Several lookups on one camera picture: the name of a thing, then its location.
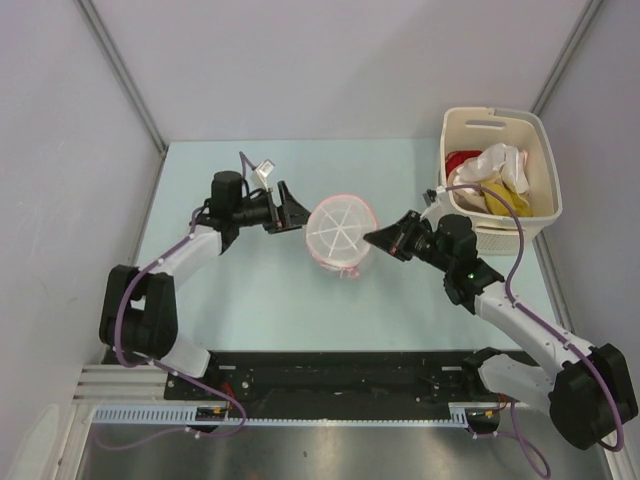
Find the white mesh laundry bag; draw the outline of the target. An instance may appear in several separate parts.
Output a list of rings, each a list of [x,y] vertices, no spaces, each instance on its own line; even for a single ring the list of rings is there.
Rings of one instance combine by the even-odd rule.
[[[364,236],[377,230],[379,222],[370,205],[354,194],[323,199],[305,226],[311,257],[341,278],[358,278],[367,261],[370,244]]]

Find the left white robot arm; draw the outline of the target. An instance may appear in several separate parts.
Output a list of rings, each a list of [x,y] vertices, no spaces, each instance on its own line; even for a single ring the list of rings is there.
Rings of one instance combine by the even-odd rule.
[[[104,296],[99,338],[126,368],[159,363],[186,375],[186,387],[197,398],[214,397],[221,376],[209,368],[210,352],[181,336],[177,292],[198,270],[224,254],[245,227],[279,234],[304,227],[310,212],[277,183],[272,190],[246,190],[238,172],[214,174],[210,195],[196,208],[185,236],[145,267],[117,265],[110,271]]]

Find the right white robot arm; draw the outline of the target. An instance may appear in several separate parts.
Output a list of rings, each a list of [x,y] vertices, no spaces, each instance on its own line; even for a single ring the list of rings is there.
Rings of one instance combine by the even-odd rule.
[[[443,216],[437,225],[409,211],[398,222],[365,234],[370,245],[400,261],[417,258],[444,274],[454,305],[491,323],[529,355],[519,364],[485,349],[461,376],[463,393],[484,401],[495,391],[549,415],[561,436],[586,450],[619,452],[624,424],[638,414],[626,359],[611,344],[590,342],[540,318],[512,292],[510,282],[480,258],[468,218]]]

